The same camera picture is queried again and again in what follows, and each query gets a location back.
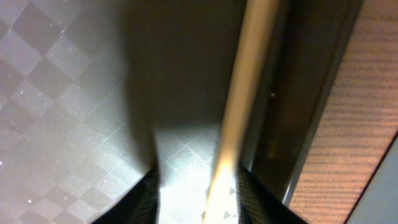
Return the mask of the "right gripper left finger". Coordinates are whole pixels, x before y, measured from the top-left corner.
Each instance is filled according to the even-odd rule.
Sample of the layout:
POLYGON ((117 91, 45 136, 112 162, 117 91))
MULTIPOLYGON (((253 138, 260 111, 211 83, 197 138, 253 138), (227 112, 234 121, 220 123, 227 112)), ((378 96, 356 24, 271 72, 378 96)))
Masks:
POLYGON ((156 224, 159 172, 150 170, 115 206, 93 224, 156 224))

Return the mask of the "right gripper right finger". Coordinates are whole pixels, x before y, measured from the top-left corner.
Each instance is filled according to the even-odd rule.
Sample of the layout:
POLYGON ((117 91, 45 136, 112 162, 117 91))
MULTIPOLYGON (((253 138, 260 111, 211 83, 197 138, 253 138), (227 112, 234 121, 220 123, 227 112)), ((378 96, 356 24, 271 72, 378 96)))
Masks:
POLYGON ((277 200, 245 167, 237 172, 239 224, 307 224, 277 200))

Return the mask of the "wooden chopstick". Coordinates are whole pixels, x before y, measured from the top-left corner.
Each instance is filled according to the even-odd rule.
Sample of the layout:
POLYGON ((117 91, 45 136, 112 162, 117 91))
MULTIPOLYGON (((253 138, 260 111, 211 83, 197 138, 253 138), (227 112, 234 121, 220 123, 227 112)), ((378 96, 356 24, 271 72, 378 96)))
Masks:
POLYGON ((279 0, 248 0, 224 111, 219 156, 206 200, 204 224, 223 220, 229 181, 243 150, 254 95, 267 54, 279 0))

